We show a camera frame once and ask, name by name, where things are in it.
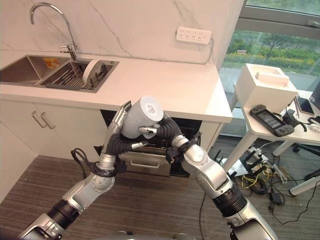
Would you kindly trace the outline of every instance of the chair wheel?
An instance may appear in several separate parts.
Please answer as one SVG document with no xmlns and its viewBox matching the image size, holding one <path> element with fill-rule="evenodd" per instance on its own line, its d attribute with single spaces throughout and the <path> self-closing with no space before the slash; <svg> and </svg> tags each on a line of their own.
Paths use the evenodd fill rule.
<svg viewBox="0 0 320 240">
<path fill-rule="evenodd" d="M 300 147 L 299 146 L 295 146 L 293 147 L 292 151 L 294 151 L 295 153 L 300 151 Z"/>
</svg>

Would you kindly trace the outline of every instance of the kitchen counter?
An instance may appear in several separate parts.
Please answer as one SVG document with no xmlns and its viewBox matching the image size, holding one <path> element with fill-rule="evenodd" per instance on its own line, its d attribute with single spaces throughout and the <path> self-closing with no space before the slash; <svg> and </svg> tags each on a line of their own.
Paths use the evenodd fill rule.
<svg viewBox="0 0 320 240">
<path fill-rule="evenodd" d="M 25 55 L 63 56 L 68 53 L 1 50 L 0 68 Z M 170 116 L 229 123 L 232 113 L 215 65 L 162 62 L 136 58 L 78 54 L 79 59 L 118 61 L 97 93 L 0 85 L 0 100 L 28 101 L 90 109 L 118 110 L 141 96 L 158 99 Z"/>
</svg>

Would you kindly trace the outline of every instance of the chrome faucet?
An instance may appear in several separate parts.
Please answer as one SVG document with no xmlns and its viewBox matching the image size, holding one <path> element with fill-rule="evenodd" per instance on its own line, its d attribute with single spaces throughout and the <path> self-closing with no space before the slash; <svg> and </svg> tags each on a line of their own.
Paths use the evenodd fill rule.
<svg viewBox="0 0 320 240">
<path fill-rule="evenodd" d="M 71 39 L 72 39 L 72 45 L 67 45 L 67 46 L 62 46 L 62 48 L 64 47 L 67 47 L 68 48 L 68 51 L 67 53 L 70 53 L 71 57 L 73 60 L 76 60 L 76 53 L 75 53 L 75 50 L 78 49 L 78 46 L 76 44 L 76 41 L 75 41 L 75 37 L 74 37 L 74 34 L 72 33 L 71 31 L 71 27 L 70 27 L 70 24 L 69 24 L 69 21 L 67 19 L 67 17 L 64 15 L 64 13 L 59 9 L 57 8 L 55 5 L 52 5 L 51 3 L 47 3 L 47 2 L 37 2 L 35 3 L 31 8 L 30 8 L 30 13 L 29 13 L 29 17 L 30 17 L 30 22 L 32 25 L 35 24 L 35 20 L 34 20 L 34 14 L 35 14 L 35 10 L 38 8 L 38 7 L 41 7 L 41 6 L 45 6 L 45 7 L 49 7 L 49 8 L 52 8 L 54 10 L 56 10 L 62 17 L 63 19 L 65 20 L 65 23 L 69 29 L 69 33 L 71 35 Z"/>
</svg>

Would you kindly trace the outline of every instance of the table leg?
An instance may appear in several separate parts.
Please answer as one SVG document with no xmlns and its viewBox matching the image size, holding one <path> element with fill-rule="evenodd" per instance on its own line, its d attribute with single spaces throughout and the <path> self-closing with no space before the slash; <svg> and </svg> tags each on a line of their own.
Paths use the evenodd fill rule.
<svg viewBox="0 0 320 240">
<path fill-rule="evenodd" d="M 230 110 L 231 110 L 231 112 L 234 110 L 237 102 L 238 102 L 238 98 L 237 98 L 236 92 L 234 91 L 233 95 L 232 95 L 231 102 L 230 102 Z"/>
<path fill-rule="evenodd" d="M 284 141 L 276 150 L 272 152 L 273 155 L 279 156 L 282 154 L 285 150 L 287 150 L 292 144 L 294 144 L 294 141 Z"/>
<path fill-rule="evenodd" d="M 311 188 L 314 188 L 316 185 L 320 185 L 320 176 L 312 177 L 309 180 L 290 188 L 289 193 L 293 196 L 297 196 Z"/>
<path fill-rule="evenodd" d="M 235 149 L 231 152 L 227 160 L 222 165 L 225 172 L 228 172 L 228 170 L 245 153 L 245 151 L 251 146 L 251 144 L 254 143 L 255 140 L 257 140 L 257 138 L 257 135 L 254 135 L 248 131 L 246 132 L 244 137 L 241 139 L 241 141 L 238 143 L 238 145 L 235 147 Z"/>
</svg>

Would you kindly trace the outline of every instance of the white plate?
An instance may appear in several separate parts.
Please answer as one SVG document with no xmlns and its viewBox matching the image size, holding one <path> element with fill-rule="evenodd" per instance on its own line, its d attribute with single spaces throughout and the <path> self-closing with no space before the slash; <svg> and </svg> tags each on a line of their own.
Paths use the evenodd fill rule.
<svg viewBox="0 0 320 240">
<path fill-rule="evenodd" d="M 95 59 L 89 62 L 82 76 L 82 80 L 85 84 L 95 73 L 98 74 L 100 72 L 102 64 L 103 64 L 102 61 L 98 59 Z"/>
</svg>

